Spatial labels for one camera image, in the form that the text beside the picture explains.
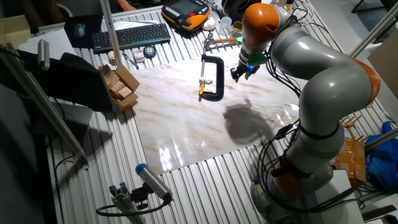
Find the blue bag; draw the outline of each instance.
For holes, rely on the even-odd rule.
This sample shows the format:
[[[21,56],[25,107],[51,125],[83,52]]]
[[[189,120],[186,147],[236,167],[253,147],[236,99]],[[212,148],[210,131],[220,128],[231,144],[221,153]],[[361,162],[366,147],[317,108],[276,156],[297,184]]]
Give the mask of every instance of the blue bag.
[[[382,133],[391,131],[391,122],[386,121],[382,125]],[[377,139],[381,135],[368,138],[366,144]],[[398,192],[398,140],[390,141],[374,148],[365,156],[366,173],[371,180],[377,181],[385,189]]]

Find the tape measure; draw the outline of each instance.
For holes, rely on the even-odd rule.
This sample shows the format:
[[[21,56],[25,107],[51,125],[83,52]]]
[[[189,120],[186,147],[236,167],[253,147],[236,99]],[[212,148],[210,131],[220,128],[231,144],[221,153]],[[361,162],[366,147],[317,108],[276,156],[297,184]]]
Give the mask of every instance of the tape measure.
[[[162,16],[177,27],[195,30],[210,14],[210,7],[200,0],[178,0],[162,7]]]
[[[148,46],[144,48],[145,58],[152,59],[156,56],[156,49],[153,46]]]

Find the white paper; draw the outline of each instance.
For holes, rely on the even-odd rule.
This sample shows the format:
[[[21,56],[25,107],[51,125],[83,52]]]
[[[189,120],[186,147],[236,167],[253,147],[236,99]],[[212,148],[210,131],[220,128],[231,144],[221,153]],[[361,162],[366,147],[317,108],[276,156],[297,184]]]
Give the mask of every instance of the white paper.
[[[113,24],[115,30],[128,29],[133,27],[148,26],[151,24],[158,24],[157,21],[134,21],[134,22],[115,22]]]
[[[44,35],[31,38],[27,40],[26,43],[21,44],[19,49],[32,54],[37,54],[37,46],[40,40],[45,40],[49,43],[50,58],[59,60],[61,59],[63,53],[76,55],[64,29],[51,31]]]

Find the white marble surface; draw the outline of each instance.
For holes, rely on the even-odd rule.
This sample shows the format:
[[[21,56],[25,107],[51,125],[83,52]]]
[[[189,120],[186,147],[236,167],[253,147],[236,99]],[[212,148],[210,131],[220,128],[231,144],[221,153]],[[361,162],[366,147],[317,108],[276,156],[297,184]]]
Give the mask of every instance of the white marble surface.
[[[265,66],[235,83],[229,70],[238,64],[239,49],[214,55],[225,65],[219,102],[198,100],[200,58],[133,73],[141,83],[134,118],[148,166],[156,174],[259,143],[298,118],[299,99]],[[205,78],[215,81],[215,65],[205,68]],[[301,87],[306,82],[297,81]]]

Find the clamp handle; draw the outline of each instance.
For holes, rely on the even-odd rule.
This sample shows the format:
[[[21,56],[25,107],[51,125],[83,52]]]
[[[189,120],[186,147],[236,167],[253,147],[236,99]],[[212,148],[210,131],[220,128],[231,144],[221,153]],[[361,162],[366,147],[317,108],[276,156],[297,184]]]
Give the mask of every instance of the clamp handle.
[[[224,61],[219,57],[207,56],[203,54],[201,56],[202,61],[208,63],[217,64],[217,84],[216,84],[216,93],[208,93],[203,92],[201,97],[208,101],[220,101],[224,97]]]

